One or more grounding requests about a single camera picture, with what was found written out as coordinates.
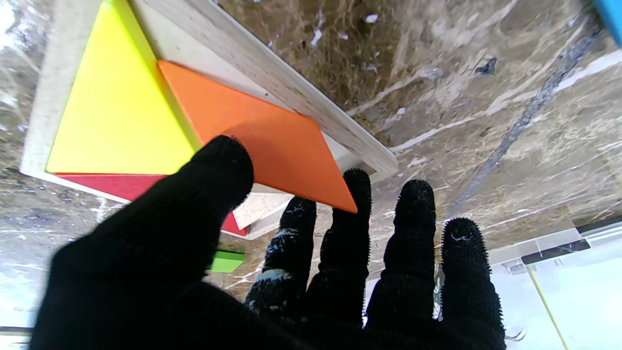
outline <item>yellow triangle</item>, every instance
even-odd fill
[[[171,98],[127,0],[103,1],[47,171],[176,172],[192,157],[193,149],[171,108],[178,108]]]

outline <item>black glove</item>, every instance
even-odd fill
[[[358,213],[333,210],[309,288],[315,203],[296,197],[268,245],[262,274],[246,297],[249,308],[318,348],[504,349],[488,256],[478,227],[468,219],[445,227],[443,321],[432,319],[436,213],[432,188],[421,180],[409,181],[400,194],[385,270],[362,328],[371,190],[361,170],[343,177]]]
[[[432,320],[435,215],[422,181],[402,190],[386,270],[361,327],[369,179],[362,171],[345,179],[359,211],[333,211],[320,273],[308,290],[315,204],[294,198],[244,306],[202,282],[226,215],[253,185],[244,148],[219,136],[54,255],[30,348],[503,348],[499,300],[469,220],[445,230],[445,319]]]

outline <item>red triangle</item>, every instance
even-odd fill
[[[57,173],[56,176],[83,186],[96,189],[104,193],[112,194],[128,201],[133,201],[145,193],[160,179],[166,175],[140,175],[140,174],[77,174],[77,173]],[[221,230],[229,233],[246,236],[248,228],[238,228],[238,223],[229,213],[225,219]]]

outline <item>green tangram piece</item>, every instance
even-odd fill
[[[214,262],[208,271],[211,272],[233,272],[244,262],[244,254],[216,252]]]

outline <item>blue object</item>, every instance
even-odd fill
[[[594,0],[613,40],[622,47],[622,0]]]

